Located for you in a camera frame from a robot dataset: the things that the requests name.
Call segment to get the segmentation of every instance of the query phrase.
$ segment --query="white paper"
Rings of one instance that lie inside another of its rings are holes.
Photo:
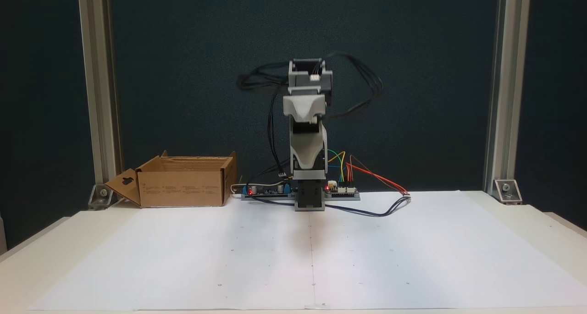
[[[460,192],[415,193],[388,218],[312,216],[316,299],[327,308],[587,305],[587,287]],[[385,193],[353,205],[384,212]]]
[[[340,205],[385,211],[396,193]],[[254,205],[143,209],[30,309],[587,305],[576,281],[459,192],[386,218]]]
[[[310,214],[291,213],[239,201],[142,209],[31,309],[304,308]]]

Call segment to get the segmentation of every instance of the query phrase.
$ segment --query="connector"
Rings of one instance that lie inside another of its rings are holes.
[[[338,190],[338,184],[334,180],[329,180],[327,183],[327,186],[328,186],[327,190],[329,190],[329,191],[337,191]]]

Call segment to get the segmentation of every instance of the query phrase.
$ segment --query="yellow wire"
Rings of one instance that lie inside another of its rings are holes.
[[[344,156],[346,155],[346,151],[342,152],[342,160],[340,161],[340,174],[342,175],[342,182],[344,182],[344,173],[342,172],[342,166],[344,164]]]
[[[340,153],[338,153],[338,155],[336,155],[335,157],[332,157],[328,162],[331,162],[331,161],[337,159],[340,155],[342,155],[342,153],[344,153],[344,151],[340,151]]]
[[[331,162],[335,159],[340,159],[340,176],[342,177],[342,181],[344,182],[344,173],[342,172],[343,168],[342,166],[344,166],[344,156],[346,155],[346,151],[340,151],[340,153],[338,153],[338,155],[336,155],[335,157],[332,157],[328,162]]]

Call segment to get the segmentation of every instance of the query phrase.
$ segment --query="black cable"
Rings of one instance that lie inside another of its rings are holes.
[[[275,148],[275,127],[273,121],[273,107],[275,105],[275,100],[277,99],[279,89],[286,86],[288,82],[288,77],[269,74],[265,72],[265,70],[287,66],[289,66],[289,61],[262,65],[258,68],[255,68],[251,72],[248,72],[247,74],[242,74],[237,79],[237,87],[243,91],[254,91],[260,88],[268,87],[274,88],[271,97],[269,113],[267,115],[267,140],[269,142],[271,155],[273,156],[275,164],[277,165],[277,171],[279,171],[279,175],[281,176],[284,176],[285,172],[279,162],[279,156],[277,155],[277,149]]]
[[[368,99],[365,99],[364,101],[361,101],[361,102],[357,103],[356,105],[353,105],[352,107],[350,107],[349,109],[347,109],[345,111],[342,111],[340,113],[335,113],[335,114],[324,115],[323,120],[344,117],[344,116],[348,116],[350,114],[356,113],[357,111],[361,110],[362,108],[367,106],[369,103],[371,103],[371,101],[374,98],[383,94],[383,82],[381,81],[381,79],[377,75],[375,75],[375,72],[373,72],[373,70],[371,70],[369,67],[367,67],[367,65],[365,65],[365,63],[361,62],[359,59],[350,55],[349,53],[345,53],[344,51],[334,51],[334,52],[330,53],[329,55],[327,55],[327,57],[336,57],[336,56],[346,57],[346,59],[348,59],[350,61],[350,63],[357,69],[357,71],[359,72],[359,74],[361,75],[363,80],[365,80],[367,85],[371,88],[371,91],[373,92],[373,94]]]
[[[385,211],[383,213],[375,213],[375,212],[364,211],[362,209],[356,209],[356,208],[350,208],[350,207],[340,207],[339,205],[331,205],[331,204],[326,204],[326,207],[339,209],[341,211],[345,211],[348,213],[355,213],[355,214],[360,214],[360,215],[365,215],[365,216],[373,216],[373,217],[382,217],[382,216],[388,216],[388,215],[394,213],[402,203],[410,201],[410,200],[411,200],[411,197],[409,197],[409,196],[400,197],[395,203],[392,204],[392,206],[390,208],[388,208],[387,211]]]

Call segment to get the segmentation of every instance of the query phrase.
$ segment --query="robotic arm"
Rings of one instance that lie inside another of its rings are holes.
[[[332,97],[332,71],[321,59],[289,62],[288,95],[283,114],[289,117],[291,173],[298,181],[296,211],[323,211],[327,132],[322,116]]]

